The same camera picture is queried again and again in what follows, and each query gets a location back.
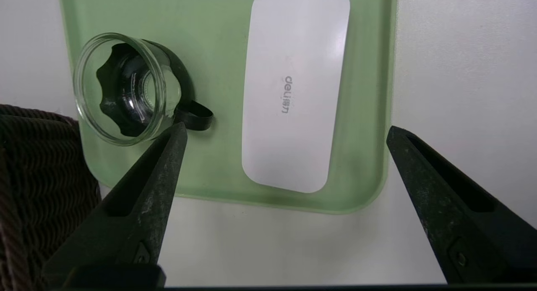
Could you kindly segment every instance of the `brown wicker basket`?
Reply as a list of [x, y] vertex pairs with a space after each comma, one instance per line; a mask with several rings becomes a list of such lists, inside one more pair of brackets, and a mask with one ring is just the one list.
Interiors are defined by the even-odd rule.
[[0, 291], [40, 291], [46, 260], [100, 202], [77, 121], [0, 104]]

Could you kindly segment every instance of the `deli logo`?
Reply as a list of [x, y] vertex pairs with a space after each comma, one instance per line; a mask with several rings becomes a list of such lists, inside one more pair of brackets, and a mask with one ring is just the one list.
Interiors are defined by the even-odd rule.
[[282, 96], [282, 113], [289, 113], [291, 104], [291, 88], [293, 87], [293, 78], [285, 77], [284, 95]]

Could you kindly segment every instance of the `light green plastic tray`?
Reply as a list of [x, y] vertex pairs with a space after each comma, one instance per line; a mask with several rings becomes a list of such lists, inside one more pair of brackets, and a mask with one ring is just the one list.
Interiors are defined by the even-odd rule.
[[[253, 0], [61, 0], [71, 67], [107, 31], [159, 42], [185, 63], [196, 100], [215, 113], [188, 132], [176, 196], [345, 214], [374, 200], [387, 172], [396, 0], [351, 0], [328, 182], [313, 194], [262, 186], [241, 165], [242, 102]], [[117, 147], [81, 123], [90, 171], [114, 186], [149, 146]]]

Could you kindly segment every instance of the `glass cup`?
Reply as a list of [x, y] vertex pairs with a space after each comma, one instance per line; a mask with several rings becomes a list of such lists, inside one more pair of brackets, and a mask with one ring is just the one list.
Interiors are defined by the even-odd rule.
[[165, 46], [118, 33], [93, 37], [75, 67], [78, 112], [103, 140], [134, 145], [173, 123], [205, 130], [213, 113], [194, 101], [182, 61]]

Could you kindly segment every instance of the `glass rim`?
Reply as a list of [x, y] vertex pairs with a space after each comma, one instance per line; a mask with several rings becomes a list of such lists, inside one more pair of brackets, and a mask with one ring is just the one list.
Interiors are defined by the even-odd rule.
[[[131, 139], [117, 138], [117, 136], [113, 136], [104, 130], [96, 122], [86, 104], [86, 87], [84, 86], [84, 72], [86, 71], [86, 64], [88, 63], [88, 60], [90, 59], [90, 56], [92, 56], [94, 50], [99, 48], [99, 46], [102, 44], [112, 40], [129, 44], [129, 46], [134, 48], [136, 52], [142, 56], [142, 59], [146, 62], [150, 73], [153, 75], [153, 81], [155, 84], [155, 105], [153, 109], [153, 116], [151, 117], [149, 124], [144, 131]], [[166, 84], [164, 82], [164, 74], [158, 60], [141, 39], [132, 38], [119, 33], [102, 33], [91, 38], [82, 48], [81, 55], [75, 66], [73, 87], [75, 92], [76, 107], [79, 115], [90, 125], [90, 127], [102, 140], [119, 146], [129, 146], [151, 138], [157, 132], [157, 130], [159, 130], [164, 117], [164, 111], [166, 109]]]

